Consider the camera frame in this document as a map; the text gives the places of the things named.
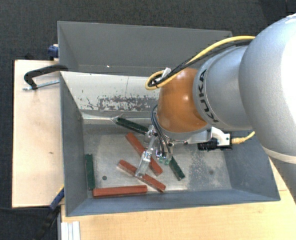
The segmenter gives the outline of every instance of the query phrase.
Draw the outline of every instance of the gray metal surface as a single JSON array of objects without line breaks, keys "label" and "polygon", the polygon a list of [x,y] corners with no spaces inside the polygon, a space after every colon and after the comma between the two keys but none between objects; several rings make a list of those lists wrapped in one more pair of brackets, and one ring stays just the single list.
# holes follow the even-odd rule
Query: gray metal surface
[{"label": "gray metal surface", "polygon": [[224,131],[252,128],[239,90],[239,66],[246,48],[232,47],[209,59],[194,80],[193,98],[199,114]]},{"label": "gray metal surface", "polygon": [[87,198],[82,137],[82,117],[71,93],[60,76],[61,134],[64,164],[64,195],[67,213]]},{"label": "gray metal surface", "polygon": [[[234,131],[232,138],[245,137],[249,133],[249,131]],[[233,189],[272,198],[279,196],[268,156],[256,136],[243,144],[234,145],[233,150],[227,150],[225,154]]]},{"label": "gray metal surface", "polygon": [[115,117],[139,124],[150,118],[159,90],[144,88],[146,77],[61,72],[84,119],[92,124],[114,125]]},{"label": "gray metal surface", "polygon": [[210,125],[206,125],[200,130],[177,133],[177,132],[168,131],[160,126],[165,136],[178,142],[181,141],[181,142],[187,142],[187,143],[201,143],[211,139],[211,132],[207,131],[210,127],[211,127]]},{"label": "gray metal surface", "polygon": [[59,61],[74,72],[147,77],[231,35],[230,31],[59,21]]}]

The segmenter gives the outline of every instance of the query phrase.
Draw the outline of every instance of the wooden board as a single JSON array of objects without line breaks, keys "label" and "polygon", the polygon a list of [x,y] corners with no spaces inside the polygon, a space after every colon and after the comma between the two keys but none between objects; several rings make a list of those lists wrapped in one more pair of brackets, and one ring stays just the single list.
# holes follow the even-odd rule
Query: wooden board
[{"label": "wooden board", "polygon": [[[12,207],[46,206],[63,184],[59,85],[23,91],[23,76],[55,61],[16,60],[13,90]],[[37,84],[57,80],[52,73]]]},{"label": "wooden board", "polygon": [[80,222],[82,240],[296,240],[296,205],[281,201],[66,217]]},{"label": "wooden board", "polygon": [[117,187],[104,187],[95,188],[92,190],[94,198],[105,198],[105,197],[123,197],[142,195],[148,192],[146,185],[133,185],[133,186],[117,186]]},{"label": "wooden board", "polygon": [[[131,165],[130,163],[128,163],[127,161],[120,160],[118,167],[135,177],[137,168]],[[137,177],[137,179],[142,181],[143,183],[146,183],[147,185],[149,185],[150,187],[156,189],[161,193],[163,193],[164,190],[166,189],[166,186],[163,183],[159,182],[158,180],[149,176],[148,174],[145,174],[142,177]]]}]

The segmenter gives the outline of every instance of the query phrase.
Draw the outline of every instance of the black carpet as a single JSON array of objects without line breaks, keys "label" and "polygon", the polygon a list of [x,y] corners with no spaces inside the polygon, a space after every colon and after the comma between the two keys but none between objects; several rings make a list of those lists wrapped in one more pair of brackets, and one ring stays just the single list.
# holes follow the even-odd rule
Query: black carpet
[{"label": "black carpet", "polygon": [[[12,60],[47,60],[57,21],[230,30],[256,35],[296,0],[0,0],[0,240],[32,239],[45,209],[11,207]],[[56,239],[56,227],[44,239]]]}]

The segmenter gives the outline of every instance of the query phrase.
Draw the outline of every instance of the black cable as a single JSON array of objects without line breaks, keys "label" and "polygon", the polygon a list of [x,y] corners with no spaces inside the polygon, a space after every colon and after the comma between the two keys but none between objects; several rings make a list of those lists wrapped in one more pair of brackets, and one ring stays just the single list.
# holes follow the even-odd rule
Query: black cable
[{"label": "black cable", "polygon": [[[178,66],[176,66],[173,70],[171,70],[171,72],[169,73],[169,74],[171,74],[171,75],[173,75],[173,72],[175,72],[177,69],[179,69],[180,67],[182,67],[185,63],[187,63],[190,59],[192,59],[193,57],[191,57],[191,58],[189,58],[189,59],[186,59],[184,62],[182,62],[181,64],[179,64]],[[155,83],[154,85],[156,86],[156,87],[158,87],[157,85],[159,84],[159,83],[162,83],[162,80],[160,81],[160,82],[155,82],[155,80],[157,79],[157,78],[159,78],[160,76],[162,75],[162,73],[160,73],[159,75],[156,75],[153,79],[151,79],[151,83]]]},{"label": "black cable", "polygon": [[192,61],[192,62],[190,62],[190,63],[188,63],[188,64],[186,64],[186,65],[184,65],[184,68],[187,68],[187,67],[193,65],[194,63],[196,63],[196,62],[198,62],[198,61],[200,61],[200,60],[203,60],[203,59],[205,59],[205,58],[207,58],[207,57],[210,57],[210,56],[213,57],[214,55],[217,55],[217,54],[220,53],[221,51],[223,51],[223,50],[225,50],[225,49],[227,49],[227,48],[230,48],[230,47],[232,47],[232,46],[236,46],[236,47],[238,47],[238,46],[243,46],[243,45],[245,45],[245,44],[249,44],[250,42],[251,42],[251,40],[248,40],[248,41],[240,41],[239,43],[233,43],[233,44],[227,45],[227,46],[222,47],[222,48],[217,49],[217,50],[214,49],[213,51],[208,52],[207,54],[201,56],[200,58],[198,58],[198,59],[196,59],[196,60],[194,60],[194,61]]},{"label": "black cable", "polygon": [[41,229],[38,230],[38,232],[32,240],[41,240],[43,236],[46,234],[47,230],[53,225],[59,213],[60,206],[57,206],[54,210],[50,210],[41,226]]},{"label": "black cable", "polygon": [[45,210],[48,209],[48,207],[25,207],[25,208],[4,208],[4,207],[0,207],[0,211],[4,211],[4,212],[14,212],[14,213],[18,213],[18,212],[24,212],[24,211],[31,211],[31,210]]},{"label": "black cable", "polygon": [[158,120],[157,120],[157,118],[156,118],[156,116],[154,114],[154,110],[157,108],[157,106],[158,105],[155,105],[154,108],[151,111],[151,122],[152,122],[152,125],[154,126],[154,128],[156,129],[156,132],[158,133],[159,141],[160,141],[161,149],[162,149],[162,156],[164,156],[165,155],[165,152],[164,152],[162,141],[165,143],[165,145],[167,147],[168,153],[170,153],[170,148],[169,148],[169,146],[167,144],[167,139],[164,136],[164,134],[162,133],[161,127],[159,125],[159,122],[158,122]]}]

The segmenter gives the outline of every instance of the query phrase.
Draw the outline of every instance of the red wooden block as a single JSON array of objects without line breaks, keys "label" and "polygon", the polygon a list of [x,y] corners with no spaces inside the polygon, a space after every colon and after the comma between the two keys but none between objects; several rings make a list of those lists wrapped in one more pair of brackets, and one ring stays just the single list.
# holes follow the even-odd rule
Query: red wooden block
[{"label": "red wooden block", "polygon": [[[134,147],[137,153],[141,156],[142,153],[145,151],[145,148],[141,144],[141,142],[136,138],[136,136],[133,133],[129,132],[126,135],[126,139],[130,142],[130,144]],[[149,167],[156,176],[159,176],[163,172],[162,168],[153,158],[151,158]]]},{"label": "red wooden block", "polygon": [[118,186],[118,187],[104,187],[94,188],[92,195],[94,198],[119,197],[145,194],[148,192],[146,185],[135,186]]},{"label": "red wooden block", "polygon": [[[126,162],[125,160],[120,160],[118,166],[124,171],[126,171],[127,173],[131,174],[132,176],[135,176],[137,168],[134,167],[132,164]],[[164,190],[166,189],[166,186],[164,184],[157,181],[155,178],[152,178],[148,174],[145,174],[143,177],[137,177],[137,179],[153,187],[159,192],[164,192]]]}]

